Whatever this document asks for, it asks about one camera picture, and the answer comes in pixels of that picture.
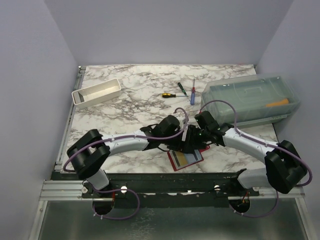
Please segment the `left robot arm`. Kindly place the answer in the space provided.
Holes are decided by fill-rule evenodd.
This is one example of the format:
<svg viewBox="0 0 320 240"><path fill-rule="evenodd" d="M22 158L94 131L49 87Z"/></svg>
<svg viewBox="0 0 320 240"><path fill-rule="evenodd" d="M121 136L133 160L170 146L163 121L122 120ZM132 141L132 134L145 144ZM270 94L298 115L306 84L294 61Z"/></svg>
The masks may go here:
<svg viewBox="0 0 320 240"><path fill-rule="evenodd" d="M114 134L104 137L97 129L89 130L68 150L68 165L80 180L86 180L101 198L111 191L110 180L102 165L108 157L131 151L146 151L170 145L178 141L187 127L189 119L179 121L168 115L160 123L141 127L130 134Z"/></svg>

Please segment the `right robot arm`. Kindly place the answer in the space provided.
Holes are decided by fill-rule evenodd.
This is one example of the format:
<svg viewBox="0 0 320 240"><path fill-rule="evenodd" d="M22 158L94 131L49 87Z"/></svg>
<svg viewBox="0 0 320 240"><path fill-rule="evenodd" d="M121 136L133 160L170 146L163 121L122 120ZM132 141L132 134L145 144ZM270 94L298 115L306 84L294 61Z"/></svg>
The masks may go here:
<svg viewBox="0 0 320 240"><path fill-rule="evenodd" d="M195 120L198 125L188 126L181 152L189 154L214 144L239 150L264 164L263 168L237 172L230 183L230 191L236 196L254 187L272 187L287 194L308 172L289 141L277 143L246 135L231 124L218 124L208 111L197 114Z"/></svg>

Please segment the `gold credit card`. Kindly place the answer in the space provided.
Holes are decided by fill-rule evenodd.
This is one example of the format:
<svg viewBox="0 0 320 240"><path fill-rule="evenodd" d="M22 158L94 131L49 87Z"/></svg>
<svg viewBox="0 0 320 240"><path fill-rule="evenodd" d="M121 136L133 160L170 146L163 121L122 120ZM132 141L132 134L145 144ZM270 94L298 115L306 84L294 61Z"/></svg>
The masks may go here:
<svg viewBox="0 0 320 240"><path fill-rule="evenodd" d="M173 158L174 158L174 162L176 164L176 167L178 169L180 168L183 168L185 166L187 166L189 163L188 163L188 160L187 160L187 157L184 153L181 153L181 152L174 152L173 153Z"/></svg>

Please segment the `red card holder wallet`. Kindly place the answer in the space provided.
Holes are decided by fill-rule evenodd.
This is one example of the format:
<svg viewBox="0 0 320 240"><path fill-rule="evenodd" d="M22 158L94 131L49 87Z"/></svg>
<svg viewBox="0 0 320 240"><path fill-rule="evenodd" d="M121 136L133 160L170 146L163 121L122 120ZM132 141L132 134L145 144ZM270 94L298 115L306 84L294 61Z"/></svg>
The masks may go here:
<svg viewBox="0 0 320 240"><path fill-rule="evenodd" d="M209 149L210 146L207 146L205 149L194 150L193 153L181 153L170 150L167 152L167 156L169 158L173 170L177 172L179 170L185 169L189 166L204 161L202 153Z"/></svg>

